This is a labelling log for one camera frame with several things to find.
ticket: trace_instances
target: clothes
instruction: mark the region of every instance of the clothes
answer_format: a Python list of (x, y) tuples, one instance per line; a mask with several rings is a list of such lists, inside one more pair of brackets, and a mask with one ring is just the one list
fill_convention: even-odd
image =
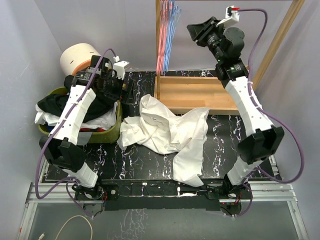
[[(81, 124), (81, 128), (83, 129), (98, 129), (101, 128), (103, 130), (108, 130), (112, 126), (116, 124), (116, 110), (117, 110), (118, 103), (115, 102), (113, 104), (113, 108), (110, 109), (107, 113), (103, 114), (100, 117), (97, 117), (96, 119), (87, 121), (86, 123)], [(45, 124), (47, 123), (48, 126), (55, 126), (57, 122), (59, 121), (59, 116), (55, 116), (51, 113), (47, 113), (42, 111), (38, 105), (35, 105), (35, 110), (37, 111), (37, 114), (35, 116), (34, 123), (35, 124)]]
[(148, 94), (141, 98), (140, 116), (124, 119), (117, 142), (123, 150), (138, 143), (158, 154), (178, 152), (173, 158), (173, 179), (199, 187), (208, 113), (209, 108), (200, 107), (176, 116)]
[[(67, 88), (68, 92), (70, 92), (73, 78), (74, 76), (72, 75), (65, 77), (64, 86)], [(68, 98), (69, 96), (66, 94), (50, 94), (40, 100), (37, 105), (43, 112), (60, 117), (66, 106)], [(114, 100), (106, 97), (102, 92), (97, 92), (95, 99), (88, 108), (83, 122), (86, 123), (107, 113), (113, 108), (114, 102)]]

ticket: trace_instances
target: laundry basket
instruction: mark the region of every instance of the laundry basket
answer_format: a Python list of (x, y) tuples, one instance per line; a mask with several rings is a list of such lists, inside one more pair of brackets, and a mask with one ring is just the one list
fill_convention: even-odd
[[(52, 92), (51, 94), (66, 94), (68, 90), (65, 87), (59, 87)], [(120, 126), (122, 122), (122, 106), (121, 103), (118, 101), (118, 106), (115, 111), (116, 115), (116, 121), (115, 125), (111, 127), (107, 131), (102, 131), (102, 132), (93, 132), (91, 135), (90, 140), (88, 141), (88, 144), (110, 144), (114, 143), (118, 140), (120, 136)], [(49, 135), (49, 131), (46, 125), (39, 124), (38, 128), (41, 133), (44, 135)]]

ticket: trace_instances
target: marble tabletop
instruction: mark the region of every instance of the marble tabletop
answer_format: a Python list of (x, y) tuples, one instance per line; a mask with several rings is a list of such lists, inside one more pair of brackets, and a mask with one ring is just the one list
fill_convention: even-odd
[[(213, 70), (171, 71), (167, 76), (214, 77)], [(139, 102), (142, 96), (154, 94), (155, 72), (127, 72), (126, 77), (135, 79), (134, 105), (124, 106), (124, 116), (139, 116)], [(222, 179), (237, 160), (237, 144), (245, 137), (245, 128), (240, 116), (209, 115), (207, 118), (207, 141), (203, 145), (203, 179)], [(173, 159), (176, 153), (160, 155), (150, 149), (134, 144), (125, 151), (117, 143), (87, 144), (86, 163), (103, 180), (170, 180), (173, 178)], [(273, 175), (270, 162), (260, 165)], [(43, 182), (57, 181), (66, 177), (62, 170), (49, 166)], [(252, 178), (265, 179), (260, 172)]]

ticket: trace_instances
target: wooden pole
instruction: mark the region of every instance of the wooden pole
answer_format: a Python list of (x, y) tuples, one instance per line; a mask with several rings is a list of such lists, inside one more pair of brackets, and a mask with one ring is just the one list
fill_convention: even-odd
[[(158, 49), (159, 49), (159, 36), (160, 36), (160, 10), (161, 10), (161, 0), (155, 0), (155, 30), (156, 30), (156, 59), (158, 61)], [(154, 83), (154, 97), (160, 99), (160, 76), (155, 76)]]
[(269, 49), (267, 50), (256, 74), (253, 78), (253, 89), (256, 89), (259, 85), (261, 79), (263, 78), (264, 74), (266, 73), (272, 59), (274, 58), (276, 52), (278, 51), (282, 41), (284, 40), (288, 30), (290, 29), (293, 21), (295, 20), (296, 16), (298, 15), (302, 5), (304, 4), (305, 0), (293, 0), (291, 3), (290, 8), (288, 9), (278, 31), (276, 32)]

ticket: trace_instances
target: crumpled white fabric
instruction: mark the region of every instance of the crumpled white fabric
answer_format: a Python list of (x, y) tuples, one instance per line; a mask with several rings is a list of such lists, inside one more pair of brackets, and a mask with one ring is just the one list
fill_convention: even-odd
[[(118, 103), (114, 102), (113, 108), (110, 109), (105, 114), (97, 117), (93, 120), (87, 121), (86, 123), (81, 124), (82, 129), (97, 129), (101, 128), (103, 130), (109, 130), (116, 124), (116, 110), (117, 110)], [(35, 124), (45, 124), (47, 123), (48, 126), (55, 126), (59, 122), (59, 116), (53, 115), (48, 112), (44, 112), (41, 110), (38, 105), (35, 105), (35, 110), (37, 111), (35, 115)]]
[(117, 142), (123, 150), (137, 143), (158, 154), (178, 152), (173, 159), (173, 179), (199, 187), (203, 185), (199, 176), (207, 140), (208, 113), (209, 108), (200, 107), (176, 116), (148, 94), (141, 98), (140, 116), (123, 120)]

